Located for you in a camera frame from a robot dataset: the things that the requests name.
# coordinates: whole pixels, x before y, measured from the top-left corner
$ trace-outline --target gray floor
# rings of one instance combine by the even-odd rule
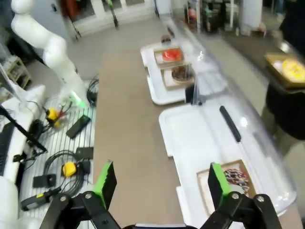
[[[82,78],[91,79],[102,68],[101,59],[107,57],[107,54],[128,52],[134,48],[140,50],[142,46],[159,41],[164,33],[165,29],[157,19],[126,24],[121,26],[118,31],[111,28],[83,37],[69,47],[68,53]],[[200,39],[220,63],[222,70],[235,80],[257,112],[260,113],[264,106],[266,79],[221,37],[202,36]],[[48,95],[59,90],[56,76],[46,66],[34,62],[28,69],[33,77],[33,85],[45,84]],[[305,188],[305,176],[302,175],[305,162],[303,145],[295,146],[285,161],[297,184],[299,195],[297,204],[300,213],[305,216],[305,192],[302,193]]]
[[[277,20],[277,15],[271,13],[269,8],[263,8],[262,22],[268,30],[278,30],[281,25],[281,22]]]

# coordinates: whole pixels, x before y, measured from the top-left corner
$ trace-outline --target yellow device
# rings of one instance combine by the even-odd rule
[[[56,119],[58,119],[58,112],[54,108],[48,109],[47,115],[47,119],[49,120],[55,121]],[[60,121],[57,120],[53,125],[54,127],[60,126]]]
[[[74,173],[76,173],[76,166],[73,162],[67,162],[62,167],[62,173],[65,177],[71,177]]]

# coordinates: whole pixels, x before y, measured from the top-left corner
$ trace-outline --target white plastic tray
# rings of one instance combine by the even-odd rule
[[[188,40],[182,40],[179,42],[180,48],[184,53],[185,63],[191,63],[196,74],[211,72],[217,70],[216,66],[207,62],[198,61],[197,56],[194,55],[194,47]],[[143,65],[147,67],[150,80],[148,85],[150,87],[152,101],[158,105],[165,105],[176,103],[185,100],[184,89],[176,90],[167,90],[162,79],[160,68],[158,67],[155,57],[154,50],[176,47],[177,43],[172,41],[172,44],[169,46],[162,46],[161,43],[152,44],[141,48],[141,56],[143,60]],[[213,90],[221,91],[226,87],[226,83],[219,82],[219,77],[215,74],[215,77],[207,78],[208,81],[211,81],[211,85],[215,85],[215,82],[219,86],[215,87]],[[208,89],[206,93],[210,94],[212,91]]]
[[[240,143],[236,142],[222,117],[219,101],[226,107],[240,131],[243,137]],[[242,126],[242,118],[234,98],[228,95],[223,95],[221,99],[207,100],[202,106],[183,105],[160,114],[159,123],[167,155],[174,158],[181,184],[177,194],[185,223],[200,228],[208,218],[197,173],[208,169],[211,162],[225,164],[243,160],[256,192],[268,194],[278,213],[285,211],[295,201],[295,193],[287,192],[284,197],[287,201],[277,202],[277,198],[283,198],[282,190],[289,188],[281,181],[274,161],[265,157],[255,139],[250,138],[252,130]],[[234,223],[231,228],[239,229],[243,226]]]
[[[157,43],[141,49],[143,64],[147,67],[149,72],[147,82],[151,98],[152,101],[158,105],[172,104],[185,100],[184,89],[167,91],[164,86],[160,68],[153,55],[154,50],[162,49],[164,47],[165,46],[162,46],[161,43]]]

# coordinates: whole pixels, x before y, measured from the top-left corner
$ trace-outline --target green light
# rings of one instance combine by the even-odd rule
[[[77,96],[77,94],[72,91],[71,92],[71,95],[72,95],[72,101],[77,105],[77,106],[80,106],[81,108],[86,108],[86,103],[84,101],[81,100],[80,97]]]
[[[112,0],[108,0],[108,5],[112,6]]]

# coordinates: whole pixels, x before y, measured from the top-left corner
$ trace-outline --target wall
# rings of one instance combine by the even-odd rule
[[[55,4],[57,12],[52,10],[51,4]],[[61,36],[67,42],[71,42],[71,34],[67,29],[66,19],[61,15],[60,7],[56,0],[37,0],[31,10],[32,17],[43,27]]]

